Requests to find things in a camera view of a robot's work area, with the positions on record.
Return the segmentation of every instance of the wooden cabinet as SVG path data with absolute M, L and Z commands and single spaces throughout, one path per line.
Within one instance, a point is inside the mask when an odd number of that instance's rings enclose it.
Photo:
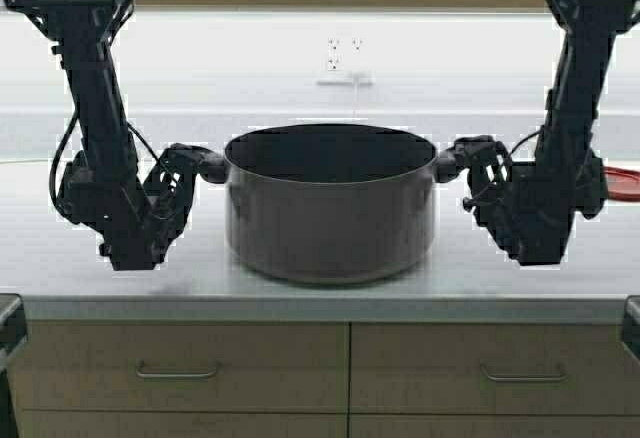
M 32 323 L 10 368 L 21 436 L 342 438 L 350 427 L 354 438 L 635 438 L 640 429 L 640 365 L 617 327 L 351 326 Z
M 26 410 L 345 413 L 340 325 L 33 324 Z
M 640 414 L 614 326 L 354 325 L 356 413 Z
M 635 438 L 640 418 L 354 416 L 352 438 Z
M 27 412 L 21 438 L 343 438 L 346 416 Z

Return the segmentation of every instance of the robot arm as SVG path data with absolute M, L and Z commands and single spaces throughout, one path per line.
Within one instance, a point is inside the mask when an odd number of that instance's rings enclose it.
M 608 191 L 591 128 L 616 37 L 640 21 L 638 0 L 546 1 L 566 38 L 547 119 L 535 134 L 535 161 L 514 162 L 502 143 L 481 136 L 456 141 L 437 167 L 440 182 L 469 169 L 473 196 L 465 209 L 523 266 L 559 263 L 575 212 L 591 219 L 604 206 Z
M 591 149 L 591 128 L 617 35 L 640 19 L 638 0 L 546 0 L 566 40 L 547 119 L 537 133 L 533 162 L 489 136 L 465 138 L 443 152 L 436 177 L 446 182 L 469 169 L 472 197 L 463 204 L 498 246 L 521 265 L 559 263 L 576 211 L 593 218 L 607 199 L 602 160 Z M 101 253 L 116 269 L 150 269 L 164 259 L 185 226 L 196 176 L 222 173 L 219 157 L 174 145 L 149 177 L 137 178 L 137 155 L 110 45 L 133 12 L 133 0 L 5 0 L 24 13 L 62 56 L 83 151 L 67 164 L 56 193 L 56 153 L 50 187 L 60 213 L 104 236 Z M 200 173 L 216 182 L 211 173 Z
M 4 1 L 56 42 L 52 51 L 62 57 L 73 95 L 75 113 L 49 180 L 56 209 L 74 224 L 84 223 L 103 235 L 100 252 L 114 269 L 154 268 L 184 230 L 203 163 L 218 157 L 204 148 L 176 144 L 156 157 L 144 183 L 138 180 L 132 132 L 141 136 L 127 122 L 110 52 L 133 12 L 133 0 Z M 56 192 L 57 165 L 77 122 L 83 151 L 67 164 Z

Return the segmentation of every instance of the white wall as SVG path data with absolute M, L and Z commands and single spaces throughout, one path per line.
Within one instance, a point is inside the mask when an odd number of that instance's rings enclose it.
M 357 101 L 353 88 L 317 84 L 336 37 L 344 68 L 374 79 Z M 128 115 L 157 149 L 220 148 L 252 126 L 345 121 L 354 110 L 444 146 L 481 133 L 514 142 L 540 124 L 562 40 L 548 15 L 139 10 L 113 53 Z M 72 112 L 65 75 L 22 16 L 0 14 L 0 44 L 0 159 L 50 157 Z M 611 158 L 640 155 L 623 141 L 640 133 L 639 56 L 638 32 L 620 39 L 596 141 Z

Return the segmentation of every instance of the kitchen counter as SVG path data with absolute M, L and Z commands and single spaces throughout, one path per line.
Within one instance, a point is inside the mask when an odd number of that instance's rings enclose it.
M 97 235 L 60 218 L 47 163 L 0 165 L 0 294 L 31 320 L 619 324 L 640 294 L 640 207 L 609 203 L 576 220 L 564 263 L 520 269 L 460 207 L 464 180 L 438 188 L 437 235 L 426 260 L 348 288 L 268 279 L 225 243 L 224 187 L 200 184 L 183 237 L 152 272 L 112 271 Z

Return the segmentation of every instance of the gray pot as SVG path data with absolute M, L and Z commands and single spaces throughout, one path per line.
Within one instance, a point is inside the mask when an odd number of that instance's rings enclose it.
M 297 282 L 358 283 L 397 273 L 429 249 L 435 158 L 429 141 L 404 131 L 296 125 L 234 139 L 208 181 L 227 183 L 228 243 L 249 267 Z

